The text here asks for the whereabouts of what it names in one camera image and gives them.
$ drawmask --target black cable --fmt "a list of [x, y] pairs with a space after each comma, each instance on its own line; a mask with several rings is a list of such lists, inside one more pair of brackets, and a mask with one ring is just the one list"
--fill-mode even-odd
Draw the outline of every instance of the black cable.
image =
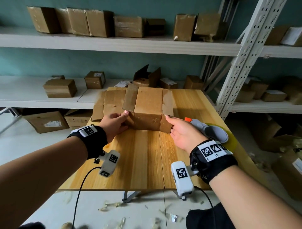
[[76, 207], [77, 207], [77, 205], [78, 205], [78, 200], [79, 200], [79, 196], [80, 196], [80, 192], [81, 192], [81, 189], [82, 189], [82, 187], [83, 187], [83, 184], [84, 184], [84, 181], [85, 181], [85, 179], [86, 179], [86, 177], [88, 176], [88, 174], [92, 171], [92, 170], [94, 170], [94, 169], [101, 169], [102, 167], [94, 167], [93, 169], [91, 169], [87, 174], [86, 174], [86, 176], [84, 177], [84, 180], [83, 180], [83, 182], [82, 182], [82, 184], [81, 184], [81, 187], [80, 187], [80, 190], [79, 190], [79, 193], [78, 193], [78, 197], [77, 197], [77, 199], [76, 199], [76, 204], [75, 204], [75, 213], [74, 213], [74, 215], [73, 215], [73, 222], [72, 222], [72, 229], [74, 229], [74, 224], [75, 224], [75, 219], [76, 219]]
[[202, 191], [202, 192], [206, 195], [207, 199], [209, 200], [209, 202], [210, 202], [210, 204], [211, 204], [211, 207], [212, 207], [212, 211], [213, 211], [214, 229], [216, 229], [215, 211], [214, 211], [213, 204], [212, 204], [212, 202], [210, 201], [210, 198], [209, 198], [208, 195], [205, 193], [205, 191], [202, 190], [201, 188], [199, 188], [199, 187], [197, 187], [197, 186], [194, 186], [194, 188], [195, 188], [195, 189], [198, 189], [198, 190], [200, 190], [200, 191]]

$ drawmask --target person's right arm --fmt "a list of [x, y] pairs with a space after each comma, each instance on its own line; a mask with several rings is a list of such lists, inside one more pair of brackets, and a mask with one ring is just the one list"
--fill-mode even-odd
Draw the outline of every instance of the person's right arm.
[[[174, 125], [171, 137], [175, 145], [188, 154], [207, 140], [190, 123], [169, 116], [166, 119]], [[301, 215], [238, 166], [223, 170], [209, 184], [236, 228], [302, 228]]]

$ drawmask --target person's left hand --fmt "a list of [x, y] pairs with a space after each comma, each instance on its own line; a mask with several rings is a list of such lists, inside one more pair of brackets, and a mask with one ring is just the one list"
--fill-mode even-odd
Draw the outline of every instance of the person's left hand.
[[107, 142], [110, 143], [117, 134], [128, 129], [128, 126], [122, 125], [129, 116], [129, 111], [124, 111], [122, 114], [113, 113], [105, 115], [99, 126], [103, 128], [107, 136]]

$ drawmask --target wooden tabletop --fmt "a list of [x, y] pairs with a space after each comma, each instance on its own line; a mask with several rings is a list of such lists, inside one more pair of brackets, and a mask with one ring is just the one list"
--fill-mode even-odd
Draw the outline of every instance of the wooden tabletop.
[[[196, 118], [205, 123], [212, 123], [228, 130], [215, 108], [201, 90], [172, 89], [174, 98], [174, 116]], [[233, 154], [240, 168], [258, 182], [267, 185], [256, 165], [236, 139]], [[184, 161], [189, 165], [189, 155], [176, 147], [169, 134], [159, 131], [127, 130], [103, 148], [106, 152], [117, 150], [121, 157], [113, 175], [105, 178], [92, 171], [86, 178], [82, 190], [175, 190], [171, 173], [171, 163]], [[100, 164], [93, 159], [87, 160], [59, 189], [79, 190], [87, 172]], [[195, 186], [210, 190], [199, 177], [191, 177]]]

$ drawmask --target perforated metal upright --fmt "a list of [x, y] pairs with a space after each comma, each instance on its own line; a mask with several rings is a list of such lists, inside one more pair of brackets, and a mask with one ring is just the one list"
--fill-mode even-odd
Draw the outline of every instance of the perforated metal upright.
[[232, 66], [216, 101], [216, 110], [224, 120], [259, 57], [286, 0], [259, 0], [241, 41], [242, 48]]

